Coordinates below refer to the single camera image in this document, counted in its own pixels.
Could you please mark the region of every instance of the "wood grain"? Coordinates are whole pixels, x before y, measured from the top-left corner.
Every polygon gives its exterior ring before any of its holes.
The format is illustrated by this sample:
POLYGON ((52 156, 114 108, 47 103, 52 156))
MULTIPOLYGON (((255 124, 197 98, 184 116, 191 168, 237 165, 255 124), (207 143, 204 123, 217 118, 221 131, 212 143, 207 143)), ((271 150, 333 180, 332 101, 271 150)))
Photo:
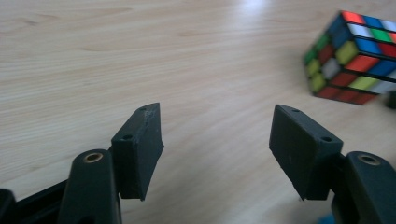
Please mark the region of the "wood grain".
POLYGON ((0 188, 18 199, 108 148, 160 102, 165 149, 124 223, 315 223, 268 149, 276 104, 396 164, 394 111, 312 97, 302 55, 338 9, 396 21, 396 2, 13 0, 0 2, 0 188))

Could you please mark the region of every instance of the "wooden table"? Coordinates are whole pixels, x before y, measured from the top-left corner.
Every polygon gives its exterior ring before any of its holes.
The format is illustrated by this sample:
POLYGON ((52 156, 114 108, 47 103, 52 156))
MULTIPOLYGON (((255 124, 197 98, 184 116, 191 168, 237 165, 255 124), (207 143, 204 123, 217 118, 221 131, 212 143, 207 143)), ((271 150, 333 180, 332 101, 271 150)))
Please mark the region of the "wooden table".
POLYGON ((124 223, 315 223, 268 149, 276 104, 396 164, 395 112, 310 95, 302 55, 338 9, 396 21, 395 1, 0 2, 0 188, 68 177, 141 105, 161 103, 163 154, 124 223))

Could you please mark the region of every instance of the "blue part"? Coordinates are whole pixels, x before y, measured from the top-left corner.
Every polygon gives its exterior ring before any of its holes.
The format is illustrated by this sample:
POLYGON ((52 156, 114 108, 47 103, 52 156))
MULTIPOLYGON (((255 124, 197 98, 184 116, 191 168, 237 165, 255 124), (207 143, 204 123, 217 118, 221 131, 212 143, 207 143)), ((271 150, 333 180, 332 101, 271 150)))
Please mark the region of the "blue part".
POLYGON ((355 42, 358 45, 358 49, 361 51, 366 51, 374 54, 382 54, 381 49, 374 41, 356 38, 355 42))
POLYGON ((363 19, 366 22, 366 24, 369 26, 373 26, 375 28, 380 28, 380 29, 384 28, 381 24, 381 21, 377 18, 363 16, 363 19))
POLYGON ((318 224, 335 224, 335 219, 332 214, 323 217, 319 220, 318 224))
POLYGON ((343 44, 347 42, 350 37, 352 37, 352 34, 346 27, 342 26, 340 29, 338 29, 335 36, 332 37, 332 45, 338 49, 343 46, 343 44))
POLYGON ((396 62, 388 61, 388 60, 381 60, 377 63, 374 67, 372 67, 368 73, 384 77, 389 75, 396 69, 396 62))
POLYGON ((335 32, 337 32, 338 28, 344 23, 343 18, 341 17, 341 14, 338 15, 335 20, 332 22, 332 24, 330 25, 329 29, 327 30, 327 32, 330 35, 335 35, 335 32))

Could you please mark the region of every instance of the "rubik's cube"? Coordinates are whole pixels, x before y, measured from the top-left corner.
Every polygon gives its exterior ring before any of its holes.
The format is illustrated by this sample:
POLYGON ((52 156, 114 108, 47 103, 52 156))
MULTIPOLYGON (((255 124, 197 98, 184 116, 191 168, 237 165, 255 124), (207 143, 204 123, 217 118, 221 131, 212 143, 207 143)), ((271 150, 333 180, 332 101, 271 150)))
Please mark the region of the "rubik's cube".
POLYGON ((363 105, 396 89, 396 22, 341 11, 304 65, 315 96, 363 105))

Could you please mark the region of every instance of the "green sticker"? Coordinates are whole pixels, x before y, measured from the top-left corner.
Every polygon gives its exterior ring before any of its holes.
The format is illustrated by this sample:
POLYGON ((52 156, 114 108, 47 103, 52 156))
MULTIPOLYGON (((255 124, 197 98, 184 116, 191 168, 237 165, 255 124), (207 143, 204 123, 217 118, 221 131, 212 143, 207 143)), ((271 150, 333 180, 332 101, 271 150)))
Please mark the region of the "green sticker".
POLYGON ((315 47, 318 51, 321 51, 327 45, 327 43, 329 43, 329 37, 327 35, 323 35, 320 37, 315 47))
POLYGON ((370 29, 374 38, 377 40, 382 40, 386 42, 392 42, 387 32, 377 29, 370 29))
POLYGON ((311 62, 312 59, 314 59, 317 56, 315 51, 313 49, 309 50, 304 57, 305 64, 311 62))

